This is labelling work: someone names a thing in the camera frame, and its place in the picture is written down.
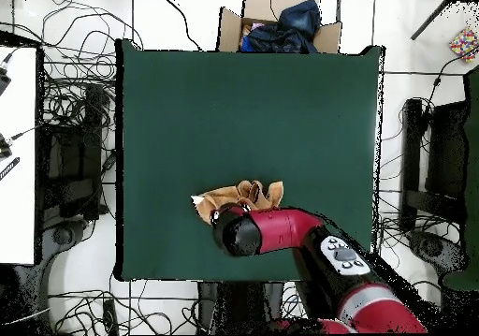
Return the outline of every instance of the black cable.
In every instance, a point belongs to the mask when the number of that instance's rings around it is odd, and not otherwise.
[[[443,74],[445,68],[446,68],[449,64],[453,63],[454,61],[457,61],[457,60],[459,60],[459,59],[461,59],[461,58],[464,58],[464,57],[467,56],[467,55],[473,54],[473,53],[478,52],[478,51],[479,51],[479,46],[473,48],[472,50],[469,50],[469,51],[467,51],[467,52],[464,52],[462,55],[458,56],[457,58],[451,59],[450,61],[447,61],[447,62],[443,65],[443,67],[441,68],[441,71],[439,72],[438,77],[437,77],[436,80],[434,81],[434,85],[433,85],[433,87],[432,87],[432,92],[430,93],[430,97],[429,97],[429,102],[432,101],[432,97],[434,96],[434,92],[436,91],[436,87],[437,87],[437,86],[440,84],[440,82],[441,82],[441,75]]]
[[[437,284],[434,284],[434,283],[432,283],[431,281],[428,281],[428,280],[416,281],[415,283],[412,283],[412,286],[416,286],[416,285],[420,285],[420,284],[428,284],[428,285],[434,286],[434,288],[436,288],[438,291],[443,292],[441,290],[440,286],[438,286]]]
[[[269,8],[271,8],[271,12],[273,13],[274,19],[278,21],[278,17],[276,17],[276,14],[273,11],[273,0],[269,0]]]
[[[10,61],[10,59],[11,59],[13,53],[14,53],[16,50],[19,50],[20,48],[21,48],[21,47],[15,48],[11,53],[9,53],[9,54],[5,57],[5,59],[2,61],[2,63],[7,64],[7,63]]]
[[[92,227],[92,232],[90,233],[90,236],[88,236],[86,239],[81,240],[81,242],[89,240],[94,235],[94,228],[95,227],[96,227],[96,221],[94,221],[94,226]]]
[[[185,28],[186,28],[186,36],[188,37],[188,39],[189,39],[193,44],[196,45],[196,48],[197,48],[199,51],[203,51],[203,50],[201,50],[201,47],[199,47],[198,44],[197,44],[192,38],[190,38],[190,33],[189,33],[189,31],[188,31],[188,21],[186,20],[186,17],[184,16],[183,11],[181,11],[172,1],[167,0],[167,2],[169,2],[169,3],[173,6],[173,8],[175,8],[178,12],[180,12],[181,16],[183,17],[184,26],[185,26]]]

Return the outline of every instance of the gray button panel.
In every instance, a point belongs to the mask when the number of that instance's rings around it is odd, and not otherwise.
[[[341,275],[363,275],[370,272],[363,258],[338,237],[326,237],[321,242],[321,252]]]

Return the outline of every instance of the green table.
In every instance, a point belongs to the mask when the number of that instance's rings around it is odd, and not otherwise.
[[[444,277],[444,285],[464,291],[479,291],[479,66],[464,75],[465,103],[469,116],[464,124],[467,162],[464,163],[464,204],[467,218],[463,239],[469,264],[464,271]]]
[[[124,280],[298,279],[291,251],[225,256],[196,215],[191,195],[245,179],[283,180],[282,206],[324,213],[370,248],[380,47],[281,55],[123,41],[119,54]]]

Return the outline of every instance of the white desk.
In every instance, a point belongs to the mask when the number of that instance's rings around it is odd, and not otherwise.
[[[0,47],[0,62],[11,52]],[[0,133],[8,139],[35,126],[36,49],[15,51],[7,68],[11,82],[0,95]],[[35,131],[13,142],[20,163],[0,181],[0,263],[33,264],[35,238]]]

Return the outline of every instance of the floor tile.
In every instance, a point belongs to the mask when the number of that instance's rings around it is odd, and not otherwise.
[[[371,44],[374,0],[341,0],[341,53],[361,53]]]
[[[242,0],[170,0],[188,22],[191,39],[203,51],[214,51],[218,38],[220,7],[241,14]],[[135,0],[135,28],[146,50],[196,51],[188,40],[181,13],[166,0]]]
[[[336,7],[338,0],[319,0],[321,24],[327,25],[336,22]]]
[[[374,44],[384,45],[385,70],[440,72],[443,65],[457,56],[449,42],[467,25],[479,33],[477,12],[473,6],[451,5],[414,41],[412,34],[442,0],[376,0]],[[462,59],[445,72],[464,74],[477,65]]]
[[[0,22],[12,23],[12,0],[0,0]],[[12,31],[12,27],[9,25],[0,24],[0,30],[3,32]]]

